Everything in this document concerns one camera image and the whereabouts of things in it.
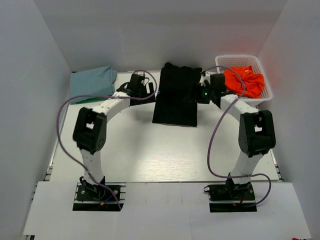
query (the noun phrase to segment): blue folded cloth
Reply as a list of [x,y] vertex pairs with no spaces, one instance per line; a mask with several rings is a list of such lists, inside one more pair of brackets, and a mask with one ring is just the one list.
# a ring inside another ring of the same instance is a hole
[[[70,76],[70,97],[87,94],[111,96],[115,92],[113,83],[116,77],[117,72],[113,71],[111,66],[72,73]],[[71,100],[70,103],[74,104],[90,98],[78,97]]]

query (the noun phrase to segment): plastic basket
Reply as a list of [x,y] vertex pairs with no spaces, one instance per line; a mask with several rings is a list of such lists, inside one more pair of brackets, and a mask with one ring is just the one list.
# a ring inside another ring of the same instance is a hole
[[[264,101],[269,101],[272,99],[273,95],[270,89],[270,85],[266,74],[256,56],[251,55],[221,55],[215,58],[215,64],[217,66],[224,67],[247,67],[252,66],[253,72],[255,74],[262,74],[264,77],[264,89],[260,94],[260,98],[247,98],[244,97],[242,100],[251,106],[256,106]],[[218,73],[223,73],[224,69],[218,68]]]

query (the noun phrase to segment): purple cable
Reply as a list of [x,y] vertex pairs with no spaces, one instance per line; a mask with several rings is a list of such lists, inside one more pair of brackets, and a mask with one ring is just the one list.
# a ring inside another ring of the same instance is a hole
[[227,114],[227,112],[232,108],[233,105],[236,104],[236,102],[245,95],[245,92],[246,92],[246,85],[244,83],[244,81],[242,80],[242,77],[234,70],[232,70],[231,68],[229,67],[226,67],[226,66],[213,66],[213,67],[210,67],[209,69],[203,71],[203,73],[211,70],[211,69],[216,69],[216,68],[223,68],[223,69],[226,69],[226,70],[229,70],[231,72],[233,72],[241,81],[241,84],[242,84],[242,88],[243,88],[243,92],[241,93],[241,95],[236,98],[227,108],[226,110],[223,112],[223,114],[221,115],[220,119],[218,120],[214,130],[213,130],[213,133],[211,135],[211,138],[210,138],[210,141],[209,141],[209,146],[208,146],[208,152],[207,152],[207,156],[206,156],[206,163],[207,163],[207,167],[208,167],[208,170],[209,172],[218,177],[218,178],[222,178],[222,179],[239,179],[239,178],[247,178],[247,177],[257,177],[257,176],[264,176],[267,178],[268,182],[269,182],[269,188],[265,194],[265,196],[258,202],[254,203],[254,204],[250,204],[250,205],[246,205],[246,207],[253,207],[253,206],[256,206],[260,203],[262,203],[269,195],[270,191],[271,191],[271,186],[272,186],[272,182],[271,182],[271,179],[264,173],[257,173],[257,174],[252,174],[252,175],[240,175],[240,176],[223,176],[223,175],[219,175],[219,174],[216,174],[212,171],[211,167],[210,167],[210,153],[211,153],[211,147],[212,147],[212,144],[213,144],[213,141],[214,141],[214,137],[217,133],[217,130],[218,130],[218,127],[220,126],[222,120],[224,119],[225,115]]
[[158,84],[157,84],[157,81],[156,81],[155,77],[154,77],[150,72],[145,71],[145,70],[136,70],[136,71],[134,71],[133,73],[137,73],[137,72],[144,72],[144,73],[146,73],[146,74],[149,74],[149,75],[152,77],[152,79],[153,79],[153,81],[154,81],[154,84],[155,84],[155,90],[154,90],[154,92],[153,92],[151,95],[149,95],[149,96],[147,96],[147,97],[142,97],[142,98],[140,98],[140,97],[132,97],[132,96],[117,96],[117,97],[113,97],[113,96],[93,95],[93,94],[77,95],[77,96],[73,96],[73,97],[67,99],[67,100],[60,106],[60,108],[59,108],[59,110],[58,110],[58,113],[57,113],[57,116],[56,116],[56,135],[57,135],[57,137],[58,137],[58,142],[59,142],[62,150],[64,151],[64,153],[67,154],[67,155],[68,155],[73,161],[75,161],[77,164],[79,164],[80,166],[82,166],[82,167],[84,168],[84,170],[88,173],[89,177],[92,179],[92,181],[93,181],[95,184],[97,184],[97,185],[99,185],[99,186],[107,189],[107,190],[112,194],[112,196],[114,197],[114,199],[115,199],[116,203],[118,204],[118,207],[119,207],[120,210],[121,210],[121,205],[120,205],[120,203],[119,203],[119,200],[118,200],[117,196],[114,194],[114,192],[113,192],[108,186],[106,186],[106,185],[104,185],[104,184],[101,184],[101,183],[99,183],[98,181],[96,181],[95,178],[92,176],[92,174],[89,172],[89,169],[87,168],[87,166],[85,166],[81,161],[79,161],[79,160],[76,159],[74,156],[72,156],[72,155],[67,151],[67,149],[65,148],[65,146],[63,145],[63,143],[62,143],[62,141],[61,141],[60,129],[59,129],[59,125],[60,125],[60,115],[61,115],[62,109],[64,108],[64,106],[65,106],[67,103],[69,103],[69,102],[70,102],[71,100],[73,100],[73,99],[80,98],[80,97],[103,98],[103,99],[132,99],[132,100],[140,100],[140,101],[147,100],[147,99],[151,98],[152,96],[154,96],[154,95],[156,94],[156,92],[157,92],[157,90],[158,90],[158,89],[157,89],[157,88],[158,88]]

